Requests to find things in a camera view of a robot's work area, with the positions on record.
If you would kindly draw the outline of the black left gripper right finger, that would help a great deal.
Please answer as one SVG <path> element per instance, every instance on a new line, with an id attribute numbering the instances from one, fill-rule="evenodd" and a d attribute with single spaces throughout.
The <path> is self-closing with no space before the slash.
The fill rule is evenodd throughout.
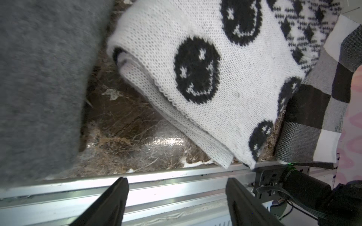
<path id="1" fill-rule="evenodd" d="M 237 179 L 227 180 L 225 193 L 233 226 L 283 226 Z"/>

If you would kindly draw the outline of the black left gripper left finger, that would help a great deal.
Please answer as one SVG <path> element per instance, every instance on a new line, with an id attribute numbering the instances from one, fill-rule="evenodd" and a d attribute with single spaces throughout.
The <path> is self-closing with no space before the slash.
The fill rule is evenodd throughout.
<path id="1" fill-rule="evenodd" d="M 129 193 L 127 178 L 117 179 L 70 226 L 120 226 Z"/>

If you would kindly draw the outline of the black white checkered scarf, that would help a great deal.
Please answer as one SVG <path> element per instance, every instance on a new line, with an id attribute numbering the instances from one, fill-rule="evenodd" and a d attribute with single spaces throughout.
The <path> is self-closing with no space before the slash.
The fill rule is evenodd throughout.
<path id="1" fill-rule="evenodd" d="M 362 26 L 341 15 L 314 69 L 288 102 L 275 148 L 282 163 L 335 163 L 351 81 L 362 64 Z"/>

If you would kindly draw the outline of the white smiley knit scarf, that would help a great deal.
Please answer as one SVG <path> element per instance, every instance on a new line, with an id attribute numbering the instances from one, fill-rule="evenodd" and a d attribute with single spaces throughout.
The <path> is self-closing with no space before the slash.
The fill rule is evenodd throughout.
<path id="1" fill-rule="evenodd" d="M 340 13 L 340 1 L 136 1 L 107 53 L 215 163 L 253 169 Z"/>

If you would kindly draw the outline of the grey scarf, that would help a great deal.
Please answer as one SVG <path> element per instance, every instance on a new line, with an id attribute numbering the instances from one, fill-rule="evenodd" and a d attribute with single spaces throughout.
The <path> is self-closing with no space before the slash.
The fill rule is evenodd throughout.
<path id="1" fill-rule="evenodd" d="M 70 167 L 113 1 L 1 1 L 1 186 Z"/>

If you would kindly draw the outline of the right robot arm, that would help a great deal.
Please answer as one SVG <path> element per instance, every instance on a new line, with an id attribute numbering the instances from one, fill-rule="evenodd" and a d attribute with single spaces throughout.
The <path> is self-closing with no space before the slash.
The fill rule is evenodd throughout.
<path id="1" fill-rule="evenodd" d="M 291 165 L 256 169 L 256 199 L 273 198 L 296 204 L 319 226 L 360 226 L 362 224 L 362 182 L 350 181 L 332 188 L 309 176 L 305 169 Z"/>

